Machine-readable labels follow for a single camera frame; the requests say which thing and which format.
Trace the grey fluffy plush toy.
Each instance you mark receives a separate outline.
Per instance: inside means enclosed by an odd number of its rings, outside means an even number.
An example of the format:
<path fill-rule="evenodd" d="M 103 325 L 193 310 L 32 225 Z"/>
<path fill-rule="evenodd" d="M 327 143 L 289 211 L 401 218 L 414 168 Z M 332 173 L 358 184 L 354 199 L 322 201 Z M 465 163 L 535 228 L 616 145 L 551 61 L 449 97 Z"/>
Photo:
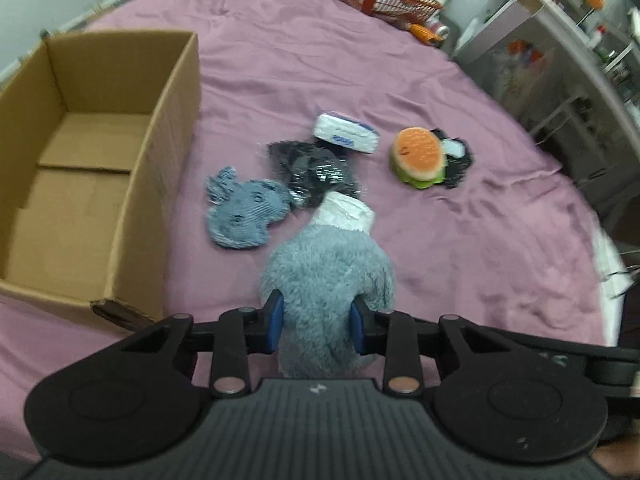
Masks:
<path fill-rule="evenodd" d="M 349 311 L 364 299 L 375 311 L 394 308 L 390 257 L 369 234 L 310 224 L 271 252 L 262 277 L 264 298 L 284 300 L 278 348 L 287 378 L 340 378 L 360 374 L 375 361 L 360 356 L 349 336 Z"/>

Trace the plush hamburger toy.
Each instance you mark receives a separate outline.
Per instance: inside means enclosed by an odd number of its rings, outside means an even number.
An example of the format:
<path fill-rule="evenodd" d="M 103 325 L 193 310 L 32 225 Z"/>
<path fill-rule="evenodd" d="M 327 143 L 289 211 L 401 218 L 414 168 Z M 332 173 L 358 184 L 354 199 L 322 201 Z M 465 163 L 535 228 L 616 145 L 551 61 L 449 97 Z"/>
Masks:
<path fill-rule="evenodd" d="M 444 177 L 446 157 L 432 130 L 410 127 L 394 137 L 390 166 L 402 183 L 425 190 Z"/>

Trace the blue knitted cloth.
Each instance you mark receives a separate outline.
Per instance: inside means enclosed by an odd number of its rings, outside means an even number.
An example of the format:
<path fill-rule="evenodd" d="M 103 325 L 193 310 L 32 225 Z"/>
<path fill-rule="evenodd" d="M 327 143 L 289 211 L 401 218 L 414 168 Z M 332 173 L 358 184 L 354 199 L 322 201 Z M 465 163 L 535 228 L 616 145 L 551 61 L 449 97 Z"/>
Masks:
<path fill-rule="evenodd" d="M 206 229 L 210 239 L 229 249 L 253 249 L 269 240 L 269 227 L 291 212 L 288 188 L 275 180 L 240 181 L 233 167 L 205 182 L 210 203 Z"/>

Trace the white folded cloth roll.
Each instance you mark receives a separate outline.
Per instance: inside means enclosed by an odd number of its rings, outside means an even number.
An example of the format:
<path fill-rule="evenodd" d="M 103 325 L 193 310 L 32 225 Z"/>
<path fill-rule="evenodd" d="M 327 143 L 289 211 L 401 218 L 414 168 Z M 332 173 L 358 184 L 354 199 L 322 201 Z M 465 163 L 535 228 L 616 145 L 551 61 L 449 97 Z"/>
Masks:
<path fill-rule="evenodd" d="M 327 192 L 314 211 L 310 224 L 370 234 L 375 220 L 374 211 L 358 198 L 339 192 Z"/>

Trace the black plastic wrapped bundle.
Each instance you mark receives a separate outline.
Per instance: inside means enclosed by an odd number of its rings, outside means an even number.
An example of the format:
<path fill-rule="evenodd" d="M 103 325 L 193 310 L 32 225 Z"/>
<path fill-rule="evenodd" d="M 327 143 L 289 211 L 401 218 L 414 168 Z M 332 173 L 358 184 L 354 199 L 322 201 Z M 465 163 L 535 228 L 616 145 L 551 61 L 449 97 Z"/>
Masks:
<path fill-rule="evenodd" d="M 360 194 L 346 148 L 321 140 L 279 141 L 269 144 L 267 151 L 296 208 L 318 207 L 329 192 L 355 198 Z"/>

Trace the black stitched fabric pouch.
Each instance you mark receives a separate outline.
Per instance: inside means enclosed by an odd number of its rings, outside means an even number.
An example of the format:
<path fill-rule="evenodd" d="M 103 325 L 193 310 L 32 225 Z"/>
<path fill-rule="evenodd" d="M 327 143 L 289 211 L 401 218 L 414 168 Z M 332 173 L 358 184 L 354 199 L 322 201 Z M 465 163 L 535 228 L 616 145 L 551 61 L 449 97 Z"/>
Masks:
<path fill-rule="evenodd" d="M 471 148 L 465 140 L 450 138 L 440 129 L 434 129 L 433 133 L 439 138 L 446 157 L 444 177 L 439 184 L 445 188 L 457 188 L 464 181 L 466 174 L 474 164 L 474 155 Z"/>

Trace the white tissue pack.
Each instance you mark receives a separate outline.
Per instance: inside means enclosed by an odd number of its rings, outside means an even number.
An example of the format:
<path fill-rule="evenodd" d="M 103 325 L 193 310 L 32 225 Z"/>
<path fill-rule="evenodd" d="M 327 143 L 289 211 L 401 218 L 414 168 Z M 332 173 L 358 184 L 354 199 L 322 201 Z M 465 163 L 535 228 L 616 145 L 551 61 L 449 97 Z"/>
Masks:
<path fill-rule="evenodd" d="M 380 140 L 380 135 L 372 127 L 335 113 L 319 115 L 312 134 L 329 144 L 364 154 L 373 154 L 378 149 Z"/>

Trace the pink bed sheet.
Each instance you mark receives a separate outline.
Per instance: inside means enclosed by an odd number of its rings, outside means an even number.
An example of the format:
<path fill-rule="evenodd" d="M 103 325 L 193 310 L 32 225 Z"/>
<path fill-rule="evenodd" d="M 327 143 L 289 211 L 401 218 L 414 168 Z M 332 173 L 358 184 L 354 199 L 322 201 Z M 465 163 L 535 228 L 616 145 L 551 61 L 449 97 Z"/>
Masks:
<path fill-rule="evenodd" d="M 67 169 L 67 182 L 42 200 L 32 192 L 40 159 L 72 107 L 58 88 L 43 41 L 26 58 L 40 73 L 27 82 L 19 68 L 1 105 L 1 448 L 30 460 L 36 454 L 23 404 L 44 375 L 110 341 L 116 327 L 91 309 L 111 299 L 121 314 L 155 318 L 186 309 L 213 314 L 228 304 L 235 258 L 210 242 L 201 216 L 201 185 L 221 165 L 246 165 L 255 144 L 287 136 L 322 112 L 364 122 L 380 142 L 363 162 L 378 211 L 378 236 L 414 272 L 417 292 L 402 282 L 401 307 L 429 314 L 443 263 L 426 264 L 429 235 L 452 219 L 435 191 L 406 185 L 424 173 L 416 129 L 446 133 L 443 162 L 468 158 L 469 184 L 491 205 L 528 215 L 552 250 L 536 263 L 526 247 L 514 266 L 525 282 L 521 299 L 496 325 L 573 342 L 605 342 L 590 246 L 590 208 L 535 148 L 520 127 L 439 52 L 405 40 L 379 22 L 322 0 L 139 0 L 103 25 L 112 35 L 96 50 L 123 68 L 122 90 L 106 88 L 107 114 L 158 122 L 130 146 L 114 145 L 96 166 L 105 181 L 128 191 L 145 162 L 153 183 L 141 210 L 160 228 L 129 246 L 118 229 L 134 212 L 124 194 L 114 203 L 101 190 L 79 191 L 86 166 Z"/>

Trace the brown cardboard box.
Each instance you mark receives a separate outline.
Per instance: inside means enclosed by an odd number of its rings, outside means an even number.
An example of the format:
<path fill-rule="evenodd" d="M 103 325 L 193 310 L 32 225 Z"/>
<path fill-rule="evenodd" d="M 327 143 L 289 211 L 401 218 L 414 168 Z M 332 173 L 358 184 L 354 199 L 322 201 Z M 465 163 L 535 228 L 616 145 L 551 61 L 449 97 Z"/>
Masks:
<path fill-rule="evenodd" d="M 188 30 L 69 32 L 1 91 L 1 293 L 102 330 L 164 314 L 201 103 Z"/>

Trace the metal shelf rack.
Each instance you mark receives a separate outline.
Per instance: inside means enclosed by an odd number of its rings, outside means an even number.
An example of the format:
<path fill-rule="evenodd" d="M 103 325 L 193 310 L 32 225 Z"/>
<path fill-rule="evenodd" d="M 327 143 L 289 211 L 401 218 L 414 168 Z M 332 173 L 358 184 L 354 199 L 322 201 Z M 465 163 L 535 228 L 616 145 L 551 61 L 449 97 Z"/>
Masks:
<path fill-rule="evenodd" d="M 559 159 L 601 218 L 638 200 L 639 46 L 595 2 L 490 0 L 454 60 Z"/>

